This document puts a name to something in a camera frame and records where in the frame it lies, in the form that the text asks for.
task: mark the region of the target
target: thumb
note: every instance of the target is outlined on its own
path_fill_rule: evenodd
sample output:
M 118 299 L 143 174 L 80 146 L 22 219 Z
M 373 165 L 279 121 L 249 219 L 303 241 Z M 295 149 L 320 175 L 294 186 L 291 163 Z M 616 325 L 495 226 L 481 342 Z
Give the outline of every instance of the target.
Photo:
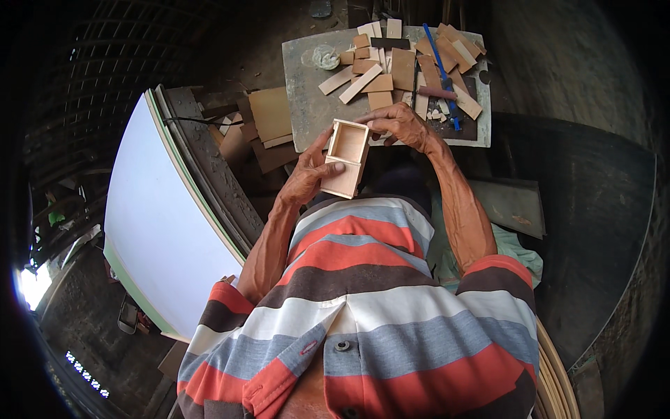
M 321 166 L 314 169 L 316 171 L 316 176 L 319 178 L 332 178 L 333 176 L 343 173 L 346 169 L 346 166 L 342 162 L 333 162 L 322 164 Z
M 367 125 L 371 131 L 381 133 L 390 131 L 394 134 L 398 133 L 398 130 L 400 130 L 401 126 L 400 121 L 397 119 L 375 119 L 374 121 L 369 121 Z

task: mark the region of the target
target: striped shirt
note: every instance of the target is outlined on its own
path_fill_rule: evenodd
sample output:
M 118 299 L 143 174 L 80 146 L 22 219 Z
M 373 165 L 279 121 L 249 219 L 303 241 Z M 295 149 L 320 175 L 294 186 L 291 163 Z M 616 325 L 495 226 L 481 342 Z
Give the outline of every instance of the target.
M 179 371 L 182 412 L 272 418 L 323 344 L 333 417 L 528 417 L 539 369 L 530 273 L 483 257 L 453 295 L 424 260 L 432 235 L 401 198 L 303 216 L 258 306 L 225 282 L 212 289 Z

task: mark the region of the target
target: gray tabletop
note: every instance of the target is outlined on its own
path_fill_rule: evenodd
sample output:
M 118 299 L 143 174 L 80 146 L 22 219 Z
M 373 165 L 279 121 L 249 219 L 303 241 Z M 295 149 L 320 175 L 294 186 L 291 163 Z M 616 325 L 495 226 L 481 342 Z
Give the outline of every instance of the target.
M 431 33 L 436 36 L 436 29 L 431 28 Z M 421 26 L 403 26 L 403 38 L 417 42 L 424 36 L 425 32 Z M 479 41 L 484 45 L 480 34 L 463 32 L 464 36 L 471 41 Z M 284 61 L 284 75 L 286 77 L 286 91 L 291 110 L 291 126 L 293 128 L 293 143 L 295 150 L 304 152 L 312 144 L 317 135 L 332 123 L 333 118 L 352 121 L 370 111 L 367 98 L 358 95 L 353 101 L 345 105 L 339 96 L 350 85 L 345 83 L 329 95 L 324 95 L 318 86 L 333 74 L 342 70 L 342 66 L 335 70 L 322 70 L 303 64 L 303 60 L 312 56 L 312 51 L 319 45 L 332 46 L 338 53 L 351 48 L 352 38 L 358 35 L 356 29 L 344 29 L 336 32 L 312 35 L 297 40 L 284 42 L 281 51 Z M 479 72 L 488 70 L 486 60 L 479 59 L 466 74 L 473 76 L 476 81 L 477 101 L 483 110 L 477 118 L 477 140 L 469 141 L 463 139 L 449 139 L 445 141 L 449 145 L 468 145 L 470 147 L 490 147 L 491 141 L 491 106 L 490 88 L 478 77 Z M 382 141 L 371 142 L 371 145 L 382 145 Z

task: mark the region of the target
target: forearm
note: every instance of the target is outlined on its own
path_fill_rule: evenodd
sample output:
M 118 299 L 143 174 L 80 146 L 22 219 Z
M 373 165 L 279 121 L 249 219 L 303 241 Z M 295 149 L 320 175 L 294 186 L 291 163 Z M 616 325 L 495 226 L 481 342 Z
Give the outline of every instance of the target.
M 425 154 L 440 181 L 444 225 L 462 275 L 477 259 L 498 253 L 491 224 L 444 140 L 431 134 Z
M 254 305 L 281 279 L 298 210 L 296 204 L 277 198 L 265 228 L 242 268 L 237 290 Z

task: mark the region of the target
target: sandpaper roll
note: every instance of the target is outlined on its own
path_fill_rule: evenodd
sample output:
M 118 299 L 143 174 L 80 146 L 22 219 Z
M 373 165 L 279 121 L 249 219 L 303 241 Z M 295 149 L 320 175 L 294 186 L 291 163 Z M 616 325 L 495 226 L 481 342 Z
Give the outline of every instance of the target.
M 456 93 L 450 92 L 450 91 L 443 91 L 440 88 L 419 86 L 419 90 L 417 90 L 417 93 L 419 93 L 420 95 L 423 95 L 423 96 L 443 97 L 443 98 L 449 99 L 451 101 L 456 100 Z

